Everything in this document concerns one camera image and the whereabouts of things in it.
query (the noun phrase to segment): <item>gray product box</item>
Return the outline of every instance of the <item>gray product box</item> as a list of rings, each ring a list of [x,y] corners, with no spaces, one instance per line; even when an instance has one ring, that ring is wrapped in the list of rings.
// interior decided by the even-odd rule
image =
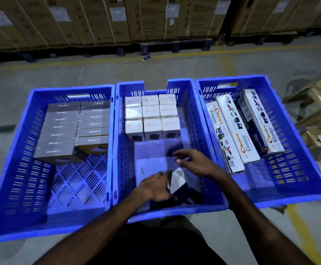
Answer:
[[[96,121],[79,122],[77,129],[109,127],[109,117],[101,118]]]
[[[109,136],[79,137],[76,146],[88,154],[108,153]]]
[[[37,143],[37,149],[66,147],[66,146],[74,146],[74,145],[75,145],[75,138],[53,137],[49,139],[39,139]]]
[[[105,136],[109,134],[109,127],[89,128],[77,130],[76,137]]]
[[[81,108],[110,107],[110,100],[82,102]]]
[[[85,152],[74,146],[40,148],[34,152],[34,158],[54,165],[84,162],[87,157]]]
[[[110,113],[93,113],[93,114],[82,114],[80,115],[80,122],[86,122],[86,121],[107,121],[109,123]]]
[[[53,140],[55,137],[75,138],[76,130],[64,130],[56,132],[43,132],[39,134],[39,140]]]
[[[60,123],[60,124],[43,124],[41,132],[65,131],[77,129],[78,122]]]
[[[79,109],[81,109],[81,102],[66,102],[48,104],[47,111],[76,111]]]
[[[44,124],[77,122],[79,114],[80,111],[47,112],[45,114]]]
[[[110,113],[110,107],[82,108],[81,114]]]

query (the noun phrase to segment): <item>crate handle hole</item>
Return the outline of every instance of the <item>crate handle hole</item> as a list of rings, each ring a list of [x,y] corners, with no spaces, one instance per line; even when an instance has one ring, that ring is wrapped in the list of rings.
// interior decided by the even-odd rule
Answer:
[[[91,98],[89,94],[75,94],[75,95],[66,95],[67,98],[73,100],[78,98]]]

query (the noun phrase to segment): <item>left hand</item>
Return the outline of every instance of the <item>left hand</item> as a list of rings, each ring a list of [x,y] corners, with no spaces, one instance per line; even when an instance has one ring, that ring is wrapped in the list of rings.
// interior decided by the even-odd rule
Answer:
[[[140,191],[141,195],[143,195],[145,199],[153,200],[155,202],[169,200],[172,197],[176,198],[174,195],[167,192],[167,182],[171,175],[171,170],[168,170],[165,173],[165,176],[163,175],[163,172],[151,175],[142,180],[135,191]]]

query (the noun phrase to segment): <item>concrete floor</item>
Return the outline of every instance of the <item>concrete floor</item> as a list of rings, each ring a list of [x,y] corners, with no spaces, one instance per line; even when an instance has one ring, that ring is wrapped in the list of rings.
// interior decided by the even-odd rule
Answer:
[[[116,56],[63,57],[0,65],[0,126],[20,119],[31,89],[144,80],[146,90],[165,89],[167,79],[265,74],[281,98],[303,87],[321,72],[321,36],[300,38],[289,45],[264,44],[214,47],[210,52],[186,50]],[[292,118],[297,108],[287,107]],[[0,132],[0,171],[12,132]],[[321,161],[321,150],[313,152]],[[321,201],[289,206],[284,214],[262,212],[317,264],[321,264]],[[208,245],[228,264],[257,264],[231,211],[189,215]],[[0,244],[0,264],[31,264],[66,235],[36,237]]]

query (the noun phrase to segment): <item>white product box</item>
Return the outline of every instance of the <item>white product box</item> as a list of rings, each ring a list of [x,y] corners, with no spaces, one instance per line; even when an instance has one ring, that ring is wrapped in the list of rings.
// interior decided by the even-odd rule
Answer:
[[[125,108],[125,120],[142,120],[142,108]]]
[[[216,101],[244,164],[260,160],[230,94],[217,96]]]
[[[125,108],[141,107],[141,96],[125,97]]]
[[[248,132],[260,156],[284,152],[276,131],[254,89],[244,89],[238,100],[248,122]]]
[[[218,103],[216,101],[209,102],[206,103],[206,107],[230,171],[232,173],[240,173],[244,171],[244,164],[240,158],[235,142],[229,133],[229,129],[223,115],[220,112]]]
[[[159,105],[159,99],[157,95],[141,96],[142,106],[155,106]]]
[[[162,138],[177,138],[180,135],[179,117],[162,118]]]
[[[146,141],[142,120],[125,121],[125,135],[129,142]]]
[[[159,105],[156,106],[142,106],[143,119],[160,118]]]
[[[162,121],[157,119],[144,119],[143,130],[146,141],[162,139]]]
[[[178,110],[176,108],[176,104],[159,105],[159,110],[161,118],[178,117]]]
[[[158,97],[160,105],[176,104],[175,94],[159,94]]]

